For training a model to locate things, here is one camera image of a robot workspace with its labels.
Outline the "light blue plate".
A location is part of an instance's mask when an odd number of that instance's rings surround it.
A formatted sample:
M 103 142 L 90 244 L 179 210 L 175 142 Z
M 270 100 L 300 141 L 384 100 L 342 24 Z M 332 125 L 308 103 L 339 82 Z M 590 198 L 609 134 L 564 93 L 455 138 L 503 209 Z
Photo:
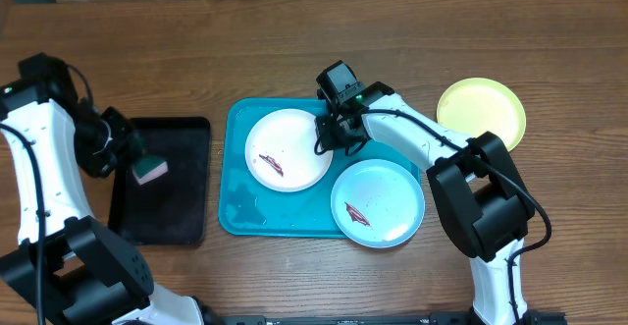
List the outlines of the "light blue plate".
M 425 196 L 415 173 L 383 159 L 346 168 L 331 192 L 340 230 L 357 244 L 391 248 L 409 241 L 421 226 Z

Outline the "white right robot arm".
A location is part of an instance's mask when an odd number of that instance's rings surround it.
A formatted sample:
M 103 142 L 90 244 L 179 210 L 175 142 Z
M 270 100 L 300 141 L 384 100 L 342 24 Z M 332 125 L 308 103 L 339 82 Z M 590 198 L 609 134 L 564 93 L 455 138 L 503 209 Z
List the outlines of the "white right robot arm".
M 315 120 L 315 153 L 374 140 L 416 164 L 427 175 L 445 233 L 471 261 L 475 322 L 526 323 L 519 258 L 530 249 L 524 244 L 529 220 L 544 210 L 500 138 L 455 134 L 407 107 L 381 82 L 329 81 L 317 96 L 327 112 Z

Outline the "teal serving tray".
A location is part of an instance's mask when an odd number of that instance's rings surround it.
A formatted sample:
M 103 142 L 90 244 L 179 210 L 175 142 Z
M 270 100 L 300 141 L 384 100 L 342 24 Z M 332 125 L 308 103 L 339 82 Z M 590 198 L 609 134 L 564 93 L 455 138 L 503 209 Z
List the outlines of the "teal serving tray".
M 245 142 L 254 125 L 281 109 L 300 109 L 313 115 L 326 112 L 325 103 L 313 98 L 251 97 L 229 111 L 223 149 L 218 218 L 231 234 L 264 237 L 343 239 L 331 207 L 333 185 L 349 166 L 367 159 L 391 161 L 420 181 L 420 170 L 393 148 L 370 141 L 351 157 L 336 151 L 328 172 L 312 187 L 279 192 L 260 184 L 247 168 Z

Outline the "white plate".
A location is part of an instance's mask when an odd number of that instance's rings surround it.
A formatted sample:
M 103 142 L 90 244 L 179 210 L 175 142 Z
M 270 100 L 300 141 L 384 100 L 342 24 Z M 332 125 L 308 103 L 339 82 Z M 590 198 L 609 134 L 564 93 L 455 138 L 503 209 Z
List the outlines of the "white plate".
M 281 109 L 261 118 L 244 147 L 246 166 L 258 183 L 279 192 L 306 190 L 331 167 L 334 153 L 315 153 L 315 116 Z

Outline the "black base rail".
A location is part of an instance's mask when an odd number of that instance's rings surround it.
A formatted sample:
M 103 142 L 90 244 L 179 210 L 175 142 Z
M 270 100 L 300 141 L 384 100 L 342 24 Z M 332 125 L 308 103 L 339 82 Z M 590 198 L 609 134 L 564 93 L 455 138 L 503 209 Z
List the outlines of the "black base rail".
M 433 312 L 417 316 L 374 316 L 354 318 L 226 316 L 227 325 L 472 325 L 481 324 L 472 310 L 466 312 Z

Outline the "black water tray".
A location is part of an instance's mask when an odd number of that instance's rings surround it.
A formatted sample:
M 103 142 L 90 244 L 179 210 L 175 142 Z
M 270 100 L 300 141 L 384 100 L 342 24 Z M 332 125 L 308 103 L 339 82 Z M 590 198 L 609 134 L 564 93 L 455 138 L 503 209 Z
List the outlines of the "black water tray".
M 133 118 L 147 155 L 168 172 L 140 186 L 116 172 L 108 227 L 132 244 L 199 244 L 204 238 L 211 129 L 204 117 Z

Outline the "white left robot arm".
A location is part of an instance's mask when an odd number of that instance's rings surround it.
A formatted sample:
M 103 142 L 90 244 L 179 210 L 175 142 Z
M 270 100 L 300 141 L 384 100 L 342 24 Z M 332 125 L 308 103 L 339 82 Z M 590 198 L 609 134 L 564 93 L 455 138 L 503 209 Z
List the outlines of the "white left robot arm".
M 136 247 L 98 222 L 75 156 L 75 122 L 43 88 L 1 92 L 1 131 L 21 203 L 2 279 L 53 324 L 201 324 L 198 302 L 154 282 Z

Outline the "yellow green plate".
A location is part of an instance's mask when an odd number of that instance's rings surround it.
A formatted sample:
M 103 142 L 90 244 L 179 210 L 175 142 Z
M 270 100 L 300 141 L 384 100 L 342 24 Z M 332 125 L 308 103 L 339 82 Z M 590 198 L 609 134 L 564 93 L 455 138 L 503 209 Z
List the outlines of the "yellow green plate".
M 504 84 L 485 78 L 452 84 L 441 96 L 436 115 L 440 125 L 462 134 L 477 137 L 491 132 L 508 151 L 518 145 L 526 130 L 519 98 Z

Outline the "green pink sponge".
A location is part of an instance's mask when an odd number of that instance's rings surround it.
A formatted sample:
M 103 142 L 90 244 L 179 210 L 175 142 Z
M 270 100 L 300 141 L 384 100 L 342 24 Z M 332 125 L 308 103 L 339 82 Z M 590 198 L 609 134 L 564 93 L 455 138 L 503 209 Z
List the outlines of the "green pink sponge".
M 145 155 L 131 165 L 131 173 L 136 182 L 143 186 L 148 184 L 168 172 L 167 161 L 154 155 Z

